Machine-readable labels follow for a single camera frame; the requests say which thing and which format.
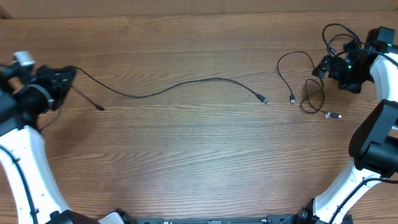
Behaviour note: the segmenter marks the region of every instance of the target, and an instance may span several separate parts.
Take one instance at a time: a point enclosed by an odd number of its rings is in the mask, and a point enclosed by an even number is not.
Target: black mount
[[[355,168],[368,169],[390,178],[398,172],[398,139],[389,135],[398,124],[398,103],[382,100],[355,131],[349,143],[349,155]]]
[[[278,218],[278,220],[267,220],[267,217],[263,218],[189,218],[189,219],[174,219],[174,220],[163,220],[162,218],[131,218],[127,212],[120,208],[115,211],[122,218],[124,224],[280,224],[281,220],[287,219],[286,215],[272,216],[272,218]],[[99,222],[93,218],[88,218],[79,213],[65,210],[62,213],[53,212],[51,220],[46,224],[99,224]]]
[[[295,215],[268,215],[267,224],[328,224],[319,220],[319,217],[313,214],[313,201],[312,198],[306,207],[301,208]],[[353,224],[354,220],[352,215],[345,215],[341,224]]]
[[[37,129],[39,114],[59,109],[67,97],[76,70],[43,65],[32,75],[34,63],[28,52],[16,52],[14,62],[0,71],[0,136],[25,125]],[[12,78],[23,84],[17,93]]]

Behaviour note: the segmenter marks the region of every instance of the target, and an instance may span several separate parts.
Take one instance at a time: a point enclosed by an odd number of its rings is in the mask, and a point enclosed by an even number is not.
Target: cable plug
[[[293,105],[296,103],[296,97],[294,95],[290,96],[290,104]]]
[[[257,94],[256,97],[257,97],[261,102],[263,102],[263,103],[265,103],[265,104],[268,103],[267,98],[265,98],[263,95]]]
[[[98,105],[98,104],[94,104],[95,108],[99,111],[104,111],[105,108],[103,108],[102,106]]]
[[[332,118],[342,118],[343,116],[342,115],[340,115],[340,114],[338,114],[338,113],[327,113],[326,115],[325,115],[325,117],[326,118],[329,118],[329,117],[332,117]]]

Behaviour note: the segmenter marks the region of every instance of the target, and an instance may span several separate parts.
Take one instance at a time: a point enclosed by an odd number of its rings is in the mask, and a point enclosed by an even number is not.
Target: wooden table
[[[133,100],[78,75],[76,87],[106,111],[71,91],[61,118],[44,131],[53,174],[79,213],[101,218],[120,207],[134,217],[262,217],[295,213],[326,190],[377,104],[372,83],[353,95],[326,79],[323,109],[343,119],[304,114],[289,103],[278,58],[304,50],[317,64],[331,22],[365,40],[379,26],[398,30],[397,21],[394,11],[1,20],[0,61],[29,50],[38,65],[76,65],[126,93],[223,77],[263,94],[268,105],[240,86],[207,82]],[[300,101],[312,78],[308,58],[288,56],[280,69]],[[0,222],[17,223],[4,172],[0,187]],[[379,184],[350,213],[356,223],[397,223],[397,211],[397,186]]]

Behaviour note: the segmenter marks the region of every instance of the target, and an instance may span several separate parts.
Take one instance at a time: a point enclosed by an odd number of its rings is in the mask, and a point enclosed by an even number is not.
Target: black cable
[[[337,35],[335,35],[334,37],[332,37],[332,38],[329,40],[329,43],[328,43],[328,53],[329,53],[330,56],[333,56],[333,55],[332,55],[332,52],[330,52],[330,45],[331,45],[331,43],[332,43],[337,37],[341,37],[341,36],[351,37],[352,39],[355,40],[355,37],[353,37],[352,35],[349,35],[349,34],[337,34]]]
[[[3,150],[10,157],[12,162],[17,167],[19,176],[21,177],[21,180],[22,180],[22,184],[24,185],[24,188],[25,188],[25,193],[26,193],[27,201],[28,201],[29,208],[30,208],[30,215],[32,216],[32,219],[33,219],[33,224],[38,224],[39,222],[37,221],[37,214],[36,214],[35,206],[33,204],[32,195],[30,194],[29,186],[27,185],[27,181],[26,181],[24,172],[22,171],[22,169],[18,163],[19,160],[16,159],[14,157],[14,155],[12,155],[12,153],[9,152],[4,146],[0,145],[0,149]]]
[[[290,94],[291,94],[291,95],[290,95],[290,103],[291,103],[291,104],[294,104],[294,102],[292,102],[292,99],[295,101],[295,96],[294,96],[294,94],[293,94],[293,91],[292,91],[291,87],[289,86],[289,84],[286,82],[286,80],[283,78],[282,74],[280,73],[280,70],[279,70],[279,62],[280,62],[280,61],[282,60],[282,58],[284,58],[285,56],[290,55],[290,54],[295,54],[295,53],[303,53],[303,54],[305,54],[305,55],[310,59],[311,64],[312,64],[312,67],[315,69],[315,65],[314,65],[314,63],[313,63],[312,58],[310,57],[310,55],[309,55],[308,53],[303,52],[303,51],[295,51],[295,52],[290,52],[290,53],[284,54],[284,55],[281,56],[281,58],[278,60],[278,63],[277,63],[278,75],[279,75],[279,76],[281,77],[281,79],[286,83],[287,87],[288,87],[289,90],[290,90]],[[317,86],[319,87],[319,90],[314,91],[314,92],[312,92],[312,93],[309,93],[309,91],[308,91],[308,82],[309,82],[309,81],[314,82],[315,84],[317,84]],[[305,84],[304,84],[305,96],[304,96],[304,99],[302,99],[301,102],[300,102],[300,109],[301,109],[304,113],[308,113],[308,114],[315,114],[315,113],[317,113],[317,112],[322,112],[322,113],[325,113],[325,114],[329,114],[329,116],[331,116],[332,118],[341,118],[342,116],[341,116],[340,114],[338,114],[338,113],[333,113],[333,112],[328,112],[328,111],[322,110],[322,106],[323,106],[323,104],[325,103],[325,92],[323,91],[323,89],[324,89],[324,87],[325,87],[325,84],[323,83],[323,80],[322,80],[321,78],[319,78],[319,81],[320,81],[320,83],[318,83],[317,81],[315,81],[315,80],[312,79],[312,78],[309,78],[309,79],[307,79],[307,80],[305,81]],[[322,93],[322,102],[321,102],[321,105],[320,105],[319,107],[316,107],[316,106],[314,106],[314,105],[311,103],[310,98],[311,98],[311,96],[316,95],[316,94],[319,93],[319,92]],[[308,104],[310,105],[310,107],[311,107],[312,109],[314,109],[314,111],[308,111],[308,110],[304,109],[303,103],[306,102],[306,101],[308,102]]]
[[[287,53],[287,54],[284,54],[283,56],[281,56],[281,58],[278,60],[278,63],[277,63],[277,65],[276,65],[276,69],[277,69],[277,71],[278,71],[278,75],[280,76],[280,78],[285,82],[285,84],[287,85],[287,88],[289,88],[289,90],[290,90],[290,104],[294,104],[295,103],[295,101],[296,101],[296,99],[295,99],[295,95],[293,94],[293,90],[292,90],[292,88],[290,87],[290,85],[287,83],[287,81],[283,78],[283,76],[282,76],[282,74],[280,73],[280,70],[279,70],[279,62],[282,60],[282,58],[284,58],[285,56],[288,56],[288,55],[290,55],[290,54],[296,54],[296,53],[303,53],[303,54],[305,54],[309,59],[310,59],[310,61],[311,61],[311,63],[312,63],[312,66],[315,68],[315,65],[313,64],[313,61],[312,61],[312,58],[309,56],[309,54],[308,53],[306,53],[306,52],[304,52],[304,51],[295,51],[295,52],[290,52],[290,53]]]
[[[325,103],[325,92],[323,91],[323,89],[324,89],[324,87],[325,87],[325,84],[323,83],[323,80],[322,80],[321,78],[319,78],[319,80],[320,80],[320,82],[321,82],[321,85],[320,85],[317,81],[313,80],[312,78],[309,78],[309,79],[307,79],[307,80],[305,81],[305,84],[304,84],[305,98],[302,99],[301,102],[300,102],[300,109],[301,109],[303,112],[305,112],[305,113],[308,113],[308,114],[315,114],[315,113],[317,113],[317,112],[322,112],[322,113],[325,113],[325,114],[329,113],[329,112],[327,112],[327,111],[322,110],[322,106],[323,106],[323,104]],[[314,82],[315,84],[317,84],[317,85],[319,86],[319,90],[314,91],[313,93],[308,94],[308,81],[312,81],[312,82]],[[322,93],[322,102],[321,102],[321,105],[320,105],[318,108],[316,108],[315,106],[312,105],[312,103],[311,103],[311,101],[310,101],[310,97],[313,96],[313,95],[315,95],[315,94],[317,94],[317,93],[319,93],[319,92]],[[306,102],[306,101],[308,102],[308,104],[310,105],[310,107],[314,109],[314,111],[307,111],[306,109],[304,109],[303,103]]]
[[[398,180],[386,180],[382,178],[369,178],[366,180],[363,180],[356,188],[344,199],[344,201],[341,203],[339,207],[337,207],[336,211],[334,212],[333,216],[331,217],[329,224],[333,224],[333,221],[335,221],[335,218],[337,217],[337,214],[340,213],[341,209],[344,207],[344,205],[350,200],[352,196],[355,195],[355,193],[363,186],[366,185],[366,183],[370,181],[380,181],[388,184],[398,184]]]
[[[389,60],[391,63],[393,63],[393,64],[398,68],[398,62],[396,62],[394,59],[390,58],[389,56],[385,55],[384,53],[377,52],[377,51],[375,51],[375,50],[369,50],[369,49],[351,49],[351,50],[342,51],[342,52],[340,52],[340,53],[337,53],[337,54],[334,56],[334,58],[335,58],[335,57],[339,57],[340,55],[345,54],[345,53],[360,52],[360,51],[378,54],[378,55],[380,55],[380,56],[386,58],[387,60]]]
[[[327,46],[328,52],[329,52],[329,50],[331,50],[334,54],[336,54],[336,51],[334,50],[333,47],[330,47],[330,49],[329,49],[329,47],[328,47],[328,42],[326,41],[326,38],[325,38],[325,31],[326,31],[326,29],[327,29],[328,27],[330,27],[330,26],[340,26],[340,27],[346,29],[350,34],[352,34],[352,35],[355,37],[355,39],[356,39],[356,40],[358,41],[358,43],[359,43],[359,47],[361,47],[361,44],[362,44],[363,42],[362,42],[361,39],[358,37],[358,35],[356,35],[356,34],[354,33],[354,31],[352,31],[350,28],[346,27],[346,26],[343,25],[343,24],[332,23],[332,24],[326,25],[326,26],[323,28],[323,31],[322,31],[322,39],[323,39],[324,43],[325,43],[326,46]]]
[[[61,108],[58,108],[58,114],[56,115],[56,117],[52,119],[50,122],[48,122],[45,126],[43,126],[43,128],[40,128],[39,132],[42,132],[46,127],[50,126],[52,123],[58,120],[59,117],[61,117],[61,112],[62,112]]]
[[[253,93],[253,94],[254,94],[260,101],[262,101],[263,103],[265,103],[265,104],[268,103],[268,100],[267,100],[264,96],[262,96],[261,94],[258,94],[258,93],[256,93],[255,91],[251,90],[249,87],[243,85],[242,83],[237,82],[237,81],[232,80],[232,79],[229,79],[229,78],[204,78],[204,79],[200,79],[200,80],[191,80],[191,81],[186,81],[186,82],[178,83],[178,84],[176,84],[176,85],[174,85],[174,86],[168,87],[168,88],[166,88],[166,89],[164,89],[164,90],[162,90],[162,91],[158,91],[158,92],[156,92],[156,93],[152,93],[152,94],[149,94],[149,95],[143,95],[143,96],[136,96],[136,95],[128,95],[128,94],[122,93],[122,92],[120,92],[120,91],[117,91],[117,90],[114,90],[114,89],[108,87],[108,86],[105,85],[104,83],[101,83],[100,81],[98,81],[97,79],[95,79],[94,77],[92,77],[90,74],[88,74],[88,73],[87,73],[86,71],[84,71],[82,68],[79,68],[79,67],[76,67],[76,66],[73,66],[73,65],[70,65],[70,66],[68,66],[68,67],[71,67],[71,68],[74,68],[74,69],[77,69],[77,70],[83,72],[83,73],[84,73],[85,75],[87,75],[90,79],[94,80],[96,83],[98,83],[98,84],[100,84],[101,86],[103,86],[103,87],[105,87],[105,88],[111,90],[111,91],[114,92],[114,93],[117,93],[117,94],[122,95],[122,96],[125,96],[125,97],[133,98],[133,99],[142,99],[142,98],[147,98],[147,97],[159,95],[159,94],[164,93],[164,92],[166,92],[166,91],[168,91],[168,90],[171,90],[171,89],[173,89],[173,88],[175,88],[175,87],[177,87],[177,86],[184,85],[184,84],[188,84],[188,83],[207,82],[207,81],[216,81],[216,80],[218,80],[218,81],[226,81],[226,82],[231,82],[231,83],[237,84],[237,85],[239,85],[239,86],[241,86],[241,87],[243,87],[243,88],[249,90],[251,93]]]
[[[105,110],[102,106],[100,106],[100,105],[94,103],[91,99],[89,99],[86,95],[84,95],[84,94],[83,94],[80,90],[78,90],[75,86],[72,85],[72,88],[73,88],[80,96],[82,96],[84,99],[86,99],[87,101],[89,101],[93,106],[95,106],[95,108],[96,108],[97,110],[99,110],[99,111],[104,111],[104,110]]]

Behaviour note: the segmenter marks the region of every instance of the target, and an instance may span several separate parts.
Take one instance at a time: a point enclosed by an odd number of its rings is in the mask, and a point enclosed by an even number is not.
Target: black cable on robot arm
[[[37,221],[36,209],[35,209],[35,206],[34,206],[34,203],[33,203],[32,195],[30,194],[29,186],[27,184],[24,172],[22,171],[22,169],[21,169],[21,167],[20,167],[20,165],[18,163],[18,160],[4,146],[0,145],[0,149],[3,150],[10,157],[12,162],[17,167],[19,176],[21,177],[21,180],[22,180],[22,184],[24,185],[24,188],[25,188],[26,198],[27,198],[27,201],[28,201],[28,204],[29,204],[30,215],[32,216],[33,224],[38,224],[39,222]]]
[[[370,181],[380,181],[380,182],[384,182],[384,183],[388,183],[388,184],[398,184],[398,180],[386,180],[383,178],[369,178],[366,180],[363,180],[358,186],[356,186],[356,188],[343,200],[343,202],[341,203],[341,205],[339,205],[336,209],[336,211],[334,212],[333,216],[331,217],[329,224],[333,224],[333,221],[335,221],[335,218],[337,217],[337,215],[340,213],[341,209],[344,207],[344,205],[346,205],[346,203],[351,199],[351,197],[353,197],[357,191],[360,190],[360,188],[364,185],[366,185],[366,183],[370,182]]]
[[[369,49],[352,49],[352,50],[346,50],[340,53],[337,53],[334,57],[339,57],[342,54],[346,54],[346,53],[350,53],[350,52],[369,52],[369,53],[374,53],[374,54],[378,54],[384,58],[386,58],[387,60],[389,60],[391,63],[393,63],[397,68],[398,68],[398,62],[396,62],[394,59],[392,59],[391,57],[389,57],[388,55],[381,53],[381,52],[377,52],[375,50],[369,50]]]
[[[349,35],[349,34],[337,34],[337,35],[335,35],[334,37],[332,37],[332,38],[329,40],[329,43],[328,43],[328,53],[329,53],[330,56],[333,56],[333,55],[332,55],[332,52],[330,52],[330,45],[331,45],[331,43],[332,43],[337,37],[341,37],[341,36],[351,37],[352,39],[355,39],[355,37],[353,37],[352,35]]]
[[[323,41],[324,41],[326,47],[328,46],[328,42],[326,41],[326,38],[325,38],[325,31],[326,31],[326,29],[327,29],[328,27],[330,27],[330,26],[340,26],[340,27],[346,29],[350,34],[352,34],[352,35],[355,37],[355,39],[356,39],[356,40],[358,41],[358,43],[359,43],[359,46],[361,47],[362,42],[361,42],[361,39],[358,37],[358,35],[356,35],[356,34],[354,33],[354,31],[352,31],[350,28],[348,28],[348,27],[345,26],[344,24],[339,24],[339,23],[328,24],[328,25],[326,25],[326,26],[323,28],[323,30],[322,30],[322,39],[323,39]],[[333,47],[330,47],[330,50],[331,50],[334,54],[336,53],[336,51],[334,50]]]
[[[61,113],[62,113],[62,109],[58,108],[58,114],[56,115],[56,117],[54,117],[51,121],[49,121],[45,126],[43,126],[43,128],[39,129],[39,132],[42,132],[45,128],[47,128],[48,126],[50,126],[51,124],[53,124],[54,122],[56,122],[56,120],[58,120],[61,117]]]

